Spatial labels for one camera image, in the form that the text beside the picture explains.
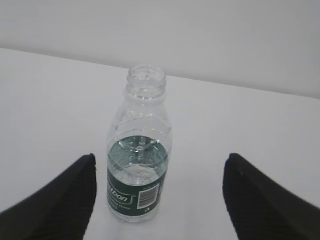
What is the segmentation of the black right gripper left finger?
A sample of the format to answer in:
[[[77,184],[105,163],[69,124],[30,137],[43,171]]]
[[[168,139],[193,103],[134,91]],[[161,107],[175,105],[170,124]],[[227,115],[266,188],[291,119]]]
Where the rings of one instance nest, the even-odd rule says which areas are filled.
[[[0,213],[2,240],[82,240],[97,196],[96,158],[83,155],[47,185]]]

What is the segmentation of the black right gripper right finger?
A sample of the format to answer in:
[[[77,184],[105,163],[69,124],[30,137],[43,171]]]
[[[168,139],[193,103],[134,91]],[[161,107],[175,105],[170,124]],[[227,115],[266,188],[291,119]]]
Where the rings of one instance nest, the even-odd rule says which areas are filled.
[[[239,240],[318,240],[320,209],[273,181],[238,153],[223,170],[223,198]]]

